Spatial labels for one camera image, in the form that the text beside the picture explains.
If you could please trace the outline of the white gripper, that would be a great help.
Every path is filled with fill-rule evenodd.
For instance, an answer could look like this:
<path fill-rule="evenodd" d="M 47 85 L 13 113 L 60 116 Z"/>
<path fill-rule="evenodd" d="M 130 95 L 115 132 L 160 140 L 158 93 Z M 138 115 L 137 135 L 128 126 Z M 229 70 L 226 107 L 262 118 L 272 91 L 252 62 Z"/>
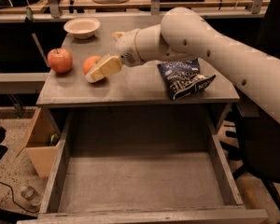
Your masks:
<path fill-rule="evenodd" d="M 122 63 L 134 67 L 145 63 L 140 57 L 136 47 L 136 37 L 140 29 L 128 32 L 115 32 L 112 37 L 116 41 L 115 49 L 118 56 L 107 54 L 87 73 L 85 78 L 90 83 L 95 83 L 119 72 Z"/>

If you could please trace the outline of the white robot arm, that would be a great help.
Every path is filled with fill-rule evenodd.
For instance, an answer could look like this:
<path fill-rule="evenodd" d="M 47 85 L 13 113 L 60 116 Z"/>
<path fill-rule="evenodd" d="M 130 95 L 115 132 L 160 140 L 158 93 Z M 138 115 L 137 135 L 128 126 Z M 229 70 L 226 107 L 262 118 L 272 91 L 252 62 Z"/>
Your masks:
<path fill-rule="evenodd" d="M 191 9 L 173 8 L 159 24 L 123 33 L 115 49 L 87 73 L 89 82 L 123 65 L 202 58 L 280 124 L 280 59 L 222 35 Z"/>

